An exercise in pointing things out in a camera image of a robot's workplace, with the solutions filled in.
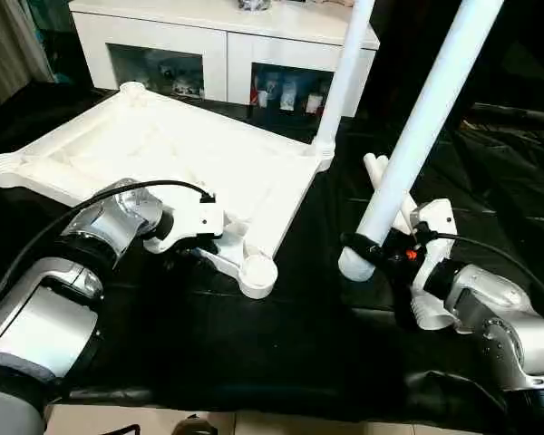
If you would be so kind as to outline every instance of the white furniture panel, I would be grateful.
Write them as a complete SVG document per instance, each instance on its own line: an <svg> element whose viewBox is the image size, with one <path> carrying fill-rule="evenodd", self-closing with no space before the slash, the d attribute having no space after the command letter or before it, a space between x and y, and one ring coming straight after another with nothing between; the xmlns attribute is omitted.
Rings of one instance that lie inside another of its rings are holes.
<svg viewBox="0 0 544 435"><path fill-rule="evenodd" d="M201 55L205 98L227 100L226 32L117 16L73 13L93 84L118 89L107 44Z"/></svg>
<svg viewBox="0 0 544 435"><path fill-rule="evenodd" d="M339 45L228 33L228 101L249 104L253 63L334 72L341 49ZM344 116L355 116L374 55L373 50L362 50Z"/></svg>
<svg viewBox="0 0 544 435"><path fill-rule="evenodd" d="M345 41L352 10L330 2L289 0L275 0L266 12L257 13L240 11L238 0L74 0L69 6L73 12L332 45ZM379 48L379 39L370 25L363 47Z"/></svg>

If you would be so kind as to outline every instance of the white cabinet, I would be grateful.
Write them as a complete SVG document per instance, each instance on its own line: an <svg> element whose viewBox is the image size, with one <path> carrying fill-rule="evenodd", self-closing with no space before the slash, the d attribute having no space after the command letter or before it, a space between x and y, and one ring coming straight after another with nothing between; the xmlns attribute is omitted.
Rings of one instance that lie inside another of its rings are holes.
<svg viewBox="0 0 544 435"><path fill-rule="evenodd" d="M268 98L277 102L290 80L300 111L311 93L325 97L350 17L350 8L341 5L287 0L257 13L239 11L237 0L69 5L96 87L117 89L136 81L168 95L254 104L258 90L274 82L267 77L276 76L278 90ZM368 25L345 116L355 116L378 47Z"/></svg>

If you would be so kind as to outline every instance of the floor tile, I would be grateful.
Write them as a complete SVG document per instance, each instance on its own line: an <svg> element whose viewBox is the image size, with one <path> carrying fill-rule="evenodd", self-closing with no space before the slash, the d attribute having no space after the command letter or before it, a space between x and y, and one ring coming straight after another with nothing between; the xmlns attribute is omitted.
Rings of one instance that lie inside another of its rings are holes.
<svg viewBox="0 0 544 435"><path fill-rule="evenodd" d="M431 426L423 426L421 424L415 424L413 427L415 428L415 435L476 435L473 432L433 428Z"/></svg>
<svg viewBox="0 0 544 435"><path fill-rule="evenodd" d="M413 427L242 411L237 413L235 435L413 435Z"/></svg>
<svg viewBox="0 0 544 435"><path fill-rule="evenodd" d="M46 435L100 435L139 424L141 435L171 435L175 425L194 412L125 408L120 406L56 405L52 408ZM235 414L196 412L218 428L220 435L232 435Z"/></svg>

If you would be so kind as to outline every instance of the white pole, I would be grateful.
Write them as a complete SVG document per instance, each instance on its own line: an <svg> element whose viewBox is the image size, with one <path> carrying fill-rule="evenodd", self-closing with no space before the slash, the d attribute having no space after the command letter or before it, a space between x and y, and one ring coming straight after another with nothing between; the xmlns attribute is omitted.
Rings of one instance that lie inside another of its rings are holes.
<svg viewBox="0 0 544 435"><path fill-rule="evenodd" d="M403 200L447 119L500 12L503 0L463 0L442 49L405 124L379 188L357 232L382 244ZM345 248L338 266L346 277L365 281L374 266Z"/></svg>
<svg viewBox="0 0 544 435"><path fill-rule="evenodd" d="M343 51L336 67L335 75L326 98L325 111L312 141L312 151L322 157L318 170L330 168L335 156L335 137L343 115L348 83L353 77L355 67L366 35L369 18L373 12L374 0L356 0L351 13L351 21L346 29Z"/></svg>

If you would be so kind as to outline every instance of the black plastic sheet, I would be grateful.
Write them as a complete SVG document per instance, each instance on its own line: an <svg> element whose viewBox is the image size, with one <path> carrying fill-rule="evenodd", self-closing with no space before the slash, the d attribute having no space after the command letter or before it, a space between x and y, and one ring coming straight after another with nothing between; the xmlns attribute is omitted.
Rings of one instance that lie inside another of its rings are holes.
<svg viewBox="0 0 544 435"><path fill-rule="evenodd" d="M0 109L0 152L21 148L103 96L29 85ZM249 111L229 110L262 125ZM135 246L105 287L101 349L87 372L68 380L64 401L508 432L506 404L472 337L420 331L405 289L393 290L378 273L359 284L338 272L339 234L355 229L372 195L362 157L389 153L399 132L367 124L339 135L333 167L316 177L277 253L279 278L265 300L247 299L209 264ZM312 137L314 127L287 135ZM544 279L541 144L444 133L413 195L417 202L450 198L461 234L522 256ZM29 190L0 189L0 276L63 210ZM492 254L457 244L454 256L527 284Z"/></svg>

